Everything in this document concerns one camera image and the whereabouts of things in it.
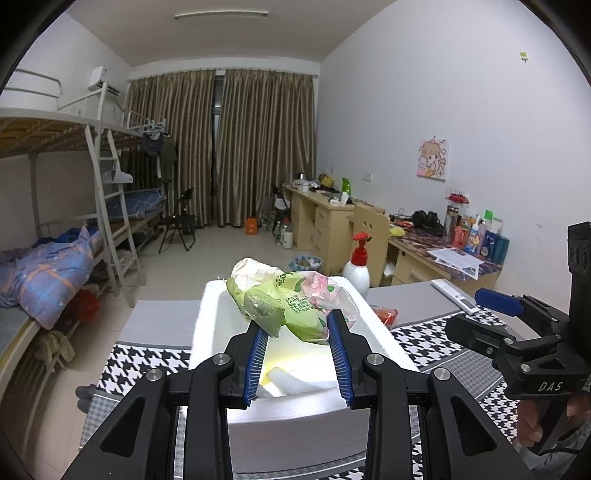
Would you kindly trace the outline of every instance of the blue blanket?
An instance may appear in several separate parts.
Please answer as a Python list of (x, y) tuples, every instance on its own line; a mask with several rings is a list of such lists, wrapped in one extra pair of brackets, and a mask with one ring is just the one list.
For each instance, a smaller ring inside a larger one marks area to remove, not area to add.
[(0, 306), (21, 305), (51, 329), (92, 272), (91, 238), (86, 228), (72, 243), (0, 252)]
[[(141, 220), (147, 213), (153, 212), (164, 200), (164, 195), (159, 190), (146, 190), (143, 192), (125, 192), (125, 205), (129, 220)], [(111, 222), (123, 220), (123, 209), (118, 197), (107, 200), (107, 212)]]

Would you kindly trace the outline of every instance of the remote control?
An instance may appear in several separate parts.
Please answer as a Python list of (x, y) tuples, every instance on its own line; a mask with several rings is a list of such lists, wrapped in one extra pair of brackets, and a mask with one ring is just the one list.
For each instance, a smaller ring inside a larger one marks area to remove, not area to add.
[(472, 315), (480, 311), (478, 305), (466, 298), (466, 296), (453, 285), (445, 280), (431, 280), (431, 285), (443, 293), (448, 299), (459, 306), (464, 312)]

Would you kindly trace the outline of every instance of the anime girl poster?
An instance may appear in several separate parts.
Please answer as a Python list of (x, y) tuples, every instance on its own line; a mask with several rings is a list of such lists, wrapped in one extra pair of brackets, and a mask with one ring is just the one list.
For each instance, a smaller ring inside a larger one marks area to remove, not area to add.
[(446, 181), (449, 142), (435, 137), (431, 140), (422, 140), (418, 152), (417, 176)]

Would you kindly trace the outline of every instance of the ceiling light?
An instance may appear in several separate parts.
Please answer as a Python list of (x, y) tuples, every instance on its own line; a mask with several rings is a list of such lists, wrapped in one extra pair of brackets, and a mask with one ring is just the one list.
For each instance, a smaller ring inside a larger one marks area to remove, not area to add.
[(175, 20), (188, 17), (208, 17), (211, 15), (231, 15), (235, 17), (255, 17), (265, 18), (269, 15), (267, 10), (238, 10), (238, 9), (224, 9), (224, 10), (198, 10), (196, 12), (188, 12), (184, 14), (176, 14)]

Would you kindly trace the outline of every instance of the white foam box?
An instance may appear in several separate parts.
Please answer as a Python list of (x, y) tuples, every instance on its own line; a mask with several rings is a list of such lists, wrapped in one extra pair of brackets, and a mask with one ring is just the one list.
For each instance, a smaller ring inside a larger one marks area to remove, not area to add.
[[(351, 331), (366, 337), (374, 352), (391, 358), (402, 368), (417, 371), (353, 285), (343, 277), (332, 277), (332, 280), (347, 290), (361, 314), (361, 320)], [(230, 338), (246, 332), (247, 328), (248, 322), (232, 300), (225, 282), (209, 282), (195, 324), (190, 368), (223, 352)], [(298, 364), (303, 365), (298, 371), (302, 380), (336, 380), (330, 347), (302, 342), (282, 327), (279, 338), (269, 338), (263, 373), (274, 366), (289, 371)], [(338, 462), (365, 451), (368, 421), (369, 410), (350, 410), (338, 388), (257, 398), (247, 410), (228, 410), (233, 470), (276, 472)]]

